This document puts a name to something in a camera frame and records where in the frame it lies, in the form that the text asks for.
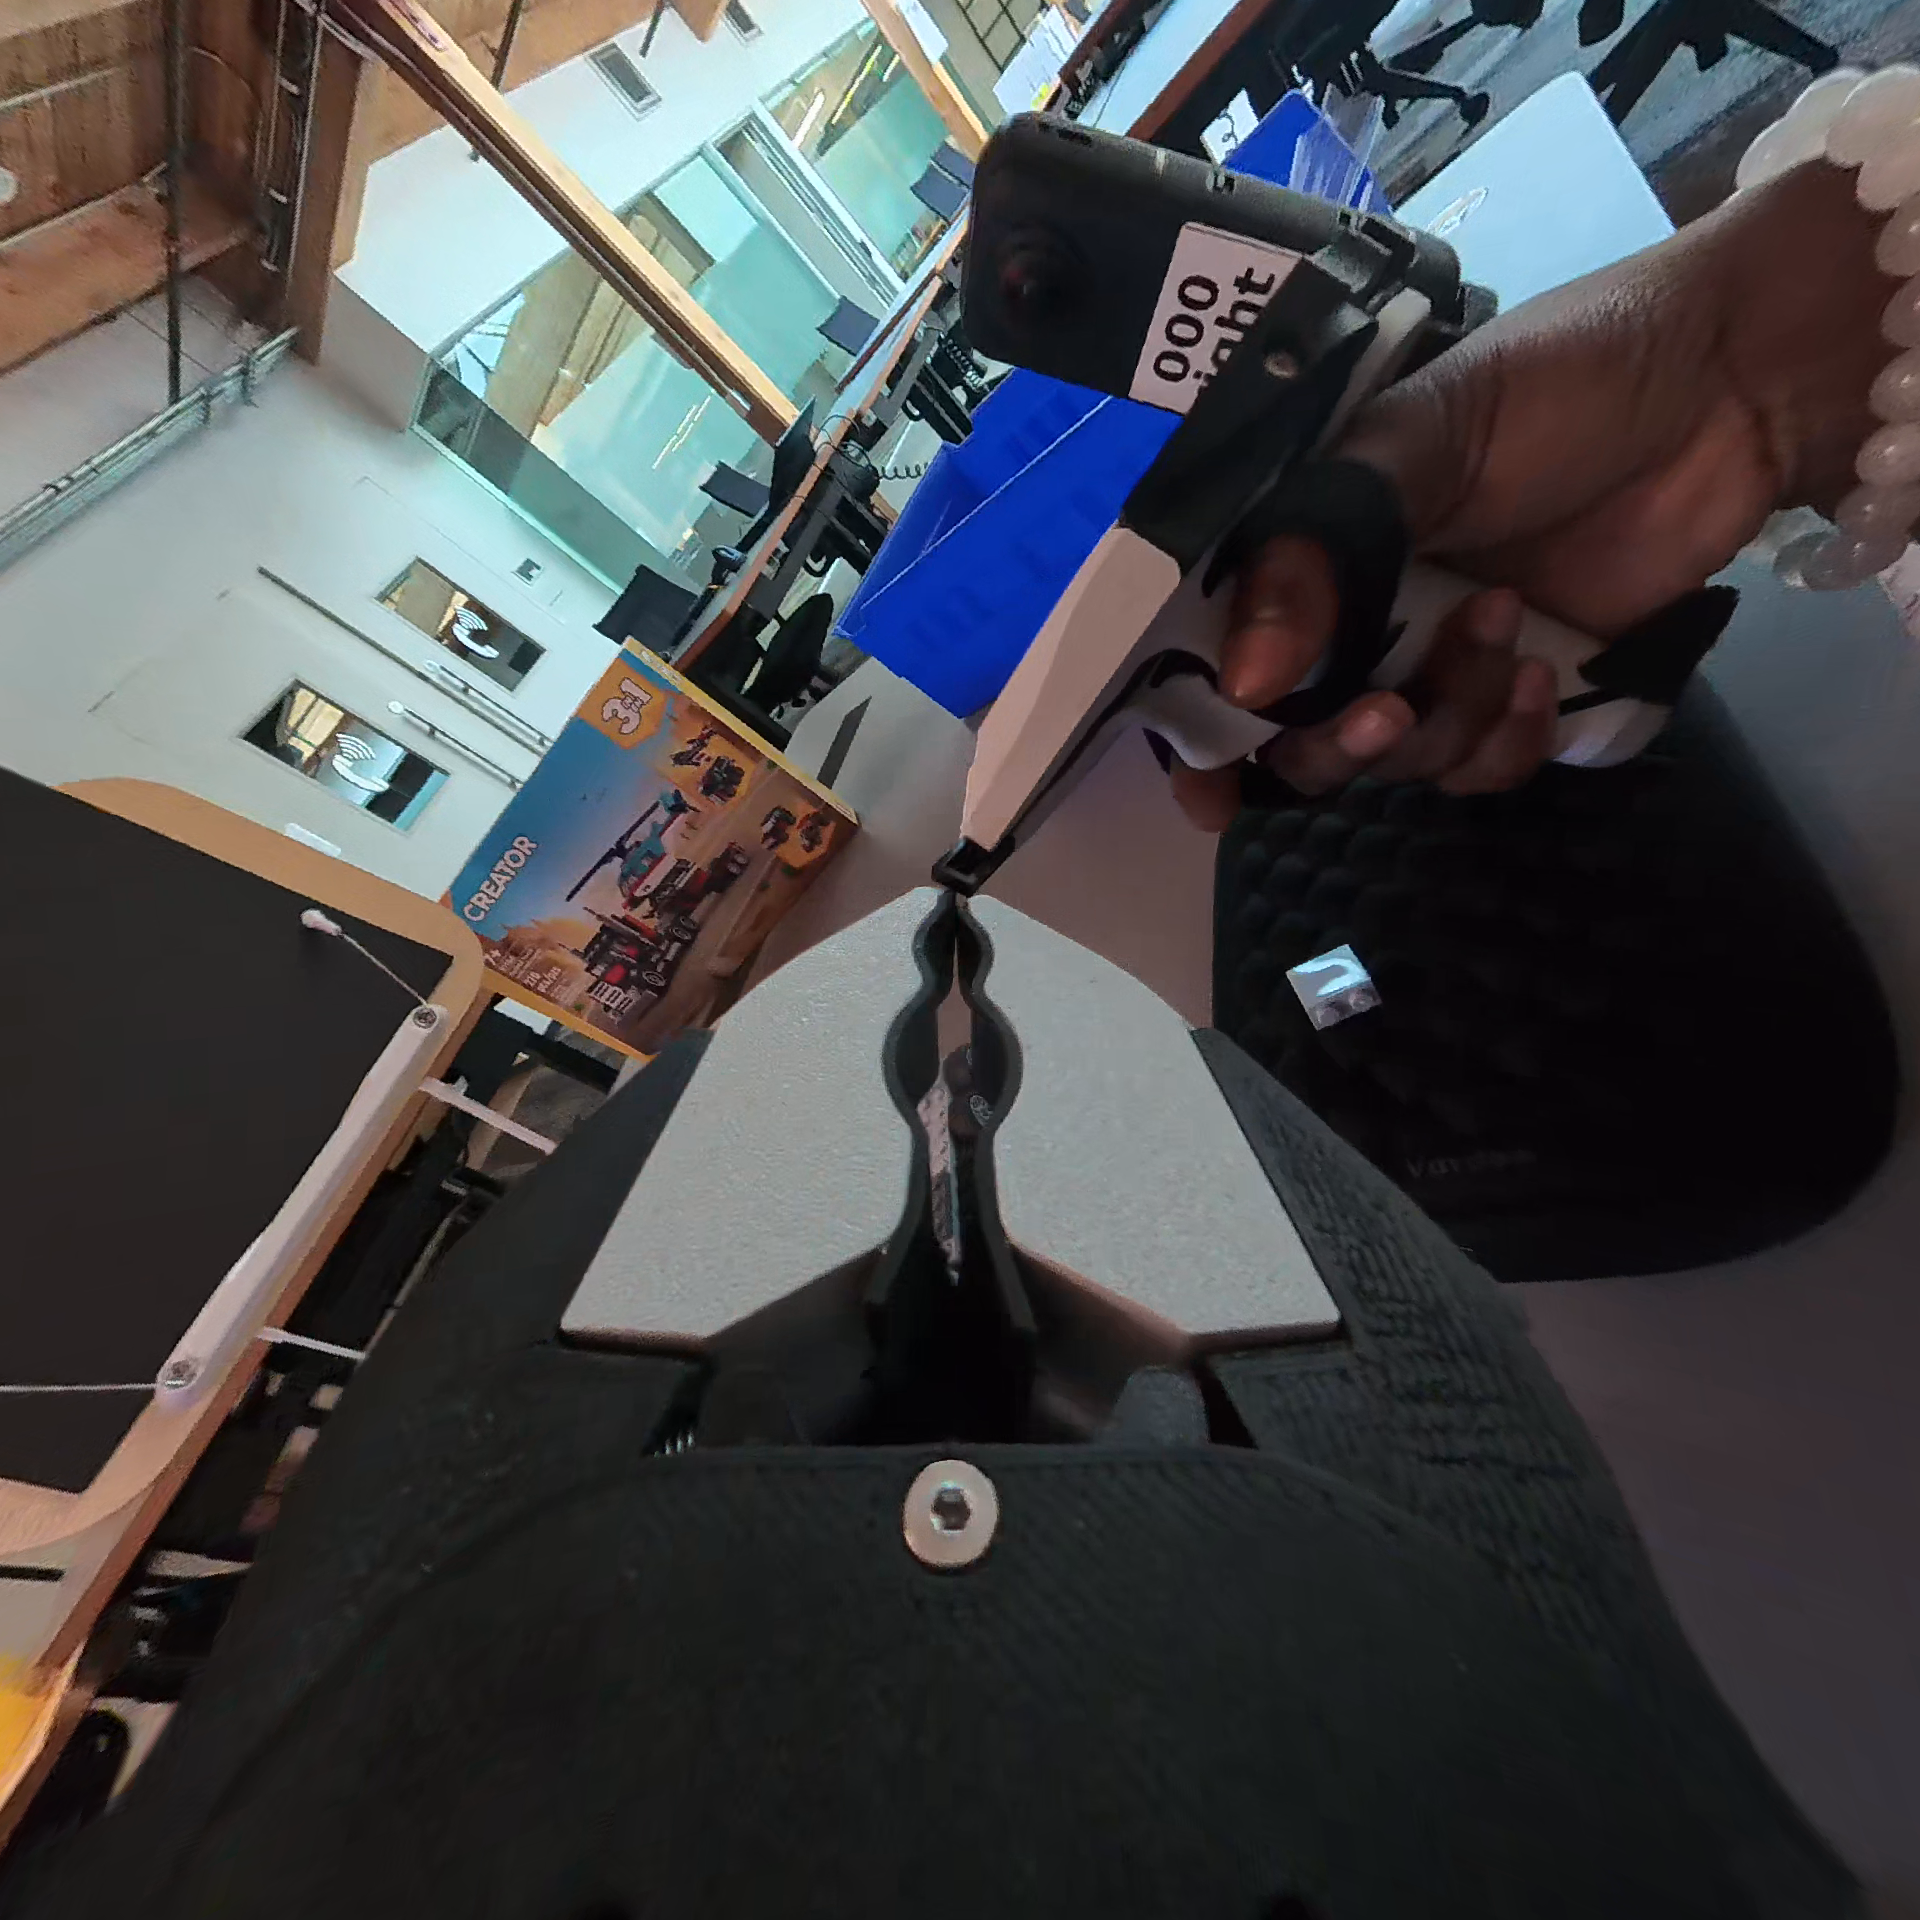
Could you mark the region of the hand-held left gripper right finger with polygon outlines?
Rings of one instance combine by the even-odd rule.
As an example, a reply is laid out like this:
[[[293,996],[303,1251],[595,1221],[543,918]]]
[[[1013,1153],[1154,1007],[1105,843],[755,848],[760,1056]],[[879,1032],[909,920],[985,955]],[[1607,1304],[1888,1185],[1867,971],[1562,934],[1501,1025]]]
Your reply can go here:
[[[1144,1342],[1293,1342],[1339,1307],[1197,1029],[1115,963],[1024,912],[974,910],[1018,1044],[997,1107],[999,1223],[1022,1259]]]

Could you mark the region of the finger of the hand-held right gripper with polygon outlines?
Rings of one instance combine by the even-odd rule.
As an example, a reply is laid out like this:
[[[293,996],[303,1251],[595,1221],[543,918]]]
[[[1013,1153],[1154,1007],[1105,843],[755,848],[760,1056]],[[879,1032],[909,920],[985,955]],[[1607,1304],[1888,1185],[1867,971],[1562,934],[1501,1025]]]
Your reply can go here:
[[[1170,552],[1121,520],[1096,542],[976,728],[960,832],[934,885],[976,895],[1123,731],[1210,760],[1202,664],[1146,649],[1183,580]]]

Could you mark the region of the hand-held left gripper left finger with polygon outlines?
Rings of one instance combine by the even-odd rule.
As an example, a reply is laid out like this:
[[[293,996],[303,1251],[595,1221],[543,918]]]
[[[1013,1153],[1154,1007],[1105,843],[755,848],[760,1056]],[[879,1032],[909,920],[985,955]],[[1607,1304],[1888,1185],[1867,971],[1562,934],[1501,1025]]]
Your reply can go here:
[[[565,1337],[762,1337],[909,1215],[953,981],[920,887],[755,987],[710,1036],[565,1311]]]

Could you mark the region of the person's right hand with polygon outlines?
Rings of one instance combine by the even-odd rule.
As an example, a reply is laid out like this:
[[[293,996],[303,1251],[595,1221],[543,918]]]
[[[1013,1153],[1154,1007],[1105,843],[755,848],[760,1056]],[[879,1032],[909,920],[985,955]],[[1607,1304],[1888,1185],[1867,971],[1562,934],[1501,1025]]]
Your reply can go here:
[[[1661,246],[1526,301],[1358,409],[1334,445],[1398,491],[1423,555],[1479,588],[1401,689],[1366,689],[1261,760],[1298,793],[1358,776],[1486,795],[1557,734],[1537,607],[1630,631],[1784,508],[1832,512],[1888,361],[1886,216],[1826,160],[1738,191]]]

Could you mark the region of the blue plastic bin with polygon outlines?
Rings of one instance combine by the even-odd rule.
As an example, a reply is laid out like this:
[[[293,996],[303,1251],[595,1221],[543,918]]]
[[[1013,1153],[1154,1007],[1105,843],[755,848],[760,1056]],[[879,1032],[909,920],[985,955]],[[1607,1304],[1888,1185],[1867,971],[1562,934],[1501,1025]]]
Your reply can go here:
[[[1225,160],[1022,113],[983,153],[963,329],[1007,380],[909,497],[835,636],[991,704],[1123,501],[1339,209],[1386,209],[1293,92]]]

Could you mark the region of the toy brick set box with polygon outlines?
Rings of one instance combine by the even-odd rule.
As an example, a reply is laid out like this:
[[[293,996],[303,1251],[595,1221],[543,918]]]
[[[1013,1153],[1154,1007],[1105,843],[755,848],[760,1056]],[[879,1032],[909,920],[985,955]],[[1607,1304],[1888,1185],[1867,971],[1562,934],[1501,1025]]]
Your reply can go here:
[[[626,641],[445,894],[493,990],[633,1057],[706,1023],[858,814]]]

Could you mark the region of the black textured bag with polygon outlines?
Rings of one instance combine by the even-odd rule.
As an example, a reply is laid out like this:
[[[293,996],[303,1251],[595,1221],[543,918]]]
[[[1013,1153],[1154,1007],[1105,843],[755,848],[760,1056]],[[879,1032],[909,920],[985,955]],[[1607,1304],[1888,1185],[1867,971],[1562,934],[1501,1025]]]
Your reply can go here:
[[[1725,1263],[1845,1211],[1903,1092],[1882,981],[1695,678],[1614,771],[1261,790],[1215,1025],[1495,1280]]]

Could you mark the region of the white laptop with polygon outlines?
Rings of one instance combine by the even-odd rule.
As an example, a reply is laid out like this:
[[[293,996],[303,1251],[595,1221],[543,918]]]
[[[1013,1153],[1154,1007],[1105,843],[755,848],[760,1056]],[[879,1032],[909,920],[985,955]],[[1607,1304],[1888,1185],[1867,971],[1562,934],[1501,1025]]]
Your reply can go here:
[[[1539,86],[1398,205],[1456,254],[1503,311],[1601,272],[1673,233],[1593,86]]]

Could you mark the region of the window with white logo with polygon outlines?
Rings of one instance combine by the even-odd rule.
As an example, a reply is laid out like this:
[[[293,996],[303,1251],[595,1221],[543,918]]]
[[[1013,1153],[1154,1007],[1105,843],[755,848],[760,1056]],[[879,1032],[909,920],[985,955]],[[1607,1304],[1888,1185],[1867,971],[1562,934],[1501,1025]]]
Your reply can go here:
[[[409,560],[378,603],[496,687],[518,689],[544,660],[539,639],[426,560]]]
[[[399,832],[419,822],[449,779],[433,759],[303,681],[289,684],[243,741]]]

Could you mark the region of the white bracket strip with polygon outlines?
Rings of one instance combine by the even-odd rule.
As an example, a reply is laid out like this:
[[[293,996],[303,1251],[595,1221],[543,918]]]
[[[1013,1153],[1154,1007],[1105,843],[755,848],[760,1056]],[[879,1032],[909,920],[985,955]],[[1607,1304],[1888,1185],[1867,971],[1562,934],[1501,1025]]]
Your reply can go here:
[[[357,1175],[371,1164],[374,1149],[422,1091],[449,1025],[449,1007],[438,1000],[415,1007],[402,1020],[279,1211],[178,1337],[155,1377],[158,1407],[174,1413],[200,1403],[265,1327],[265,1311],[301,1268],[311,1240],[320,1237]]]

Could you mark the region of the black board with wooden frame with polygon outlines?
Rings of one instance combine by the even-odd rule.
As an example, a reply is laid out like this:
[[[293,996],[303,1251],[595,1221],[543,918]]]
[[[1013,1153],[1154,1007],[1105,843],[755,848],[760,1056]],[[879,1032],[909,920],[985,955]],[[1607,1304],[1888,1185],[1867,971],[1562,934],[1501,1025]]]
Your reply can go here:
[[[6,773],[6,1799],[83,1651],[486,1003],[442,903],[171,785]],[[265,1327],[155,1377],[415,1007],[450,1025]]]

